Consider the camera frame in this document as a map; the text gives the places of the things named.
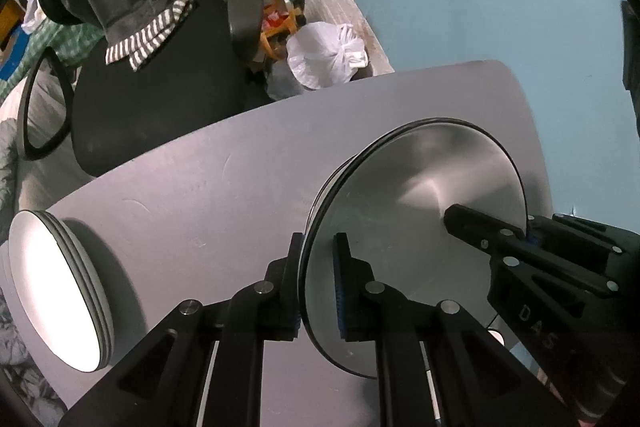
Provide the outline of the blue cardboard box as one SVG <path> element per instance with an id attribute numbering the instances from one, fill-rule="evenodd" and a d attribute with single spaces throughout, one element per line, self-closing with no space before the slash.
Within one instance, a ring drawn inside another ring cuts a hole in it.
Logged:
<path id="1" fill-rule="evenodd" d="M 25 54 L 29 42 L 29 35 L 18 26 L 10 35 L 9 43 L 1 52 L 0 79 L 8 80 L 17 70 Z"/>

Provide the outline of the grey quilted duvet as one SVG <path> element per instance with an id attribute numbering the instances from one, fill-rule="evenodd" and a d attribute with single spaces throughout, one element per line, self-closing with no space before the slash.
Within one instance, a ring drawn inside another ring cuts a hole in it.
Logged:
<path id="1" fill-rule="evenodd" d="M 18 154 L 16 146 L 17 121 L 2 120 L 0 124 L 0 243 L 9 236 L 15 215 L 15 195 Z"/>

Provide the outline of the white bowl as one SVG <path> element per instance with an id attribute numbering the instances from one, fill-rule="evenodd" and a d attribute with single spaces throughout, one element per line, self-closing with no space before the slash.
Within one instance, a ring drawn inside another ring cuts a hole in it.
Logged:
<path id="1" fill-rule="evenodd" d="M 320 213 L 321 205 L 328 198 L 332 188 L 335 184 L 337 184 L 338 179 L 341 178 L 341 175 L 345 170 L 347 170 L 356 160 L 360 159 L 361 157 L 367 157 L 372 152 L 372 150 L 376 150 L 387 142 L 390 142 L 391 139 L 397 138 L 401 134 L 401 132 L 413 130 L 414 128 L 418 127 L 419 124 L 424 124 L 424 122 L 425 119 L 418 119 L 410 121 L 408 122 L 408 124 L 402 124 L 401 126 L 379 136 L 378 139 L 375 139 L 373 142 L 368 144 L 363 150 L 360 150 L 360 152 L 358 152 L 357 154 L 354 154 L 343 161 L 341 165 L 339 165 L 331 173 L 331 176 L 329 176 L 329 178 L 323 182 L 317 195 L 314 196 L 314 202 L 312 203 L 308 211 L 305 223 L 305 232 L 308 233 L 310 231 L 312 222 L 314 222 L 314 219 L 316 219 L 318 217 L 318 214 Z"/>
<path id="2" fill-rule="evenodd" d="M 348 343 L 338 331 L 332 243 L 341 232 L 354 257 L 409 299 L 432 306 L 454 300 L 480 324 L 495 321 L 488 257 L 447 232 L 451 205 L 526 228 L 513 160 L 487 131 L 463 120 L 425 119 L 343 172 L 305 232 L 298 280 L 307 334 L 329 362 L 376 375 L 372 343 Z"/>

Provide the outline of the white plastic bag on floor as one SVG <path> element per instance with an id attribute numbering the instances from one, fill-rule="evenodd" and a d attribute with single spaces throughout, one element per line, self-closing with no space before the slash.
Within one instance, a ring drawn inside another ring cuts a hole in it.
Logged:
<path id="1" fill-rule="evenodd" d="M 366 43 L 351 24 L 309 23 L 286 42 L 286 60 L 308 90 L 348 83 L 369 66 Z"/>

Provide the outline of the black office chair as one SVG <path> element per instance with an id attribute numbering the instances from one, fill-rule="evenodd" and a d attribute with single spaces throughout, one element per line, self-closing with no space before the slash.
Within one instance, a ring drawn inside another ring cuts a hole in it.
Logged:
<path id="1" fill-rule="evenodd" d="M 26 79 L 17 116 L 18 155 L 36 161 L 65 140 L 78 165 L 102 176 L 192 131 L 270 102 L 250 61 L 260 46 L 264 0 L 193 0 L 192 11 L 138 70 L 105 64 L 107 44 L 91 50 L 78 79 L 52 48 L 38 56 L 58 80 L 63 114 L 43 138 L 28 130 L 37 74 Z"/>

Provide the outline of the white plastic bag on table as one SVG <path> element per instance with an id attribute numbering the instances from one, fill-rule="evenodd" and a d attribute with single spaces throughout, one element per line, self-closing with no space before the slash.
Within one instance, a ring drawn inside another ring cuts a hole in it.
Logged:
<path id="1" fill-rule="evenodd" d="M 47 19 L 39 0 L 26 0 L 26 9 L 22 23 L 22 31 L 26 35 L 33 34 Z"/>

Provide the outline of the green checkered tablecloth table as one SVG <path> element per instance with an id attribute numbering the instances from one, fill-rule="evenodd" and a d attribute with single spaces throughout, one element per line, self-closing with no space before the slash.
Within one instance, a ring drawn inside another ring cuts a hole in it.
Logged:
<path id="1" fill-rule="evenodd" d="M 28 75 L 45 49 L 52 48 L 61 63 L 73 70 L 87 60 L 103 37 L 103 30 L 90 24 L 64 26 L 45 20 L 29 36 L 21 61 L 12 74 L 1 74 L 1 102 Z"/>

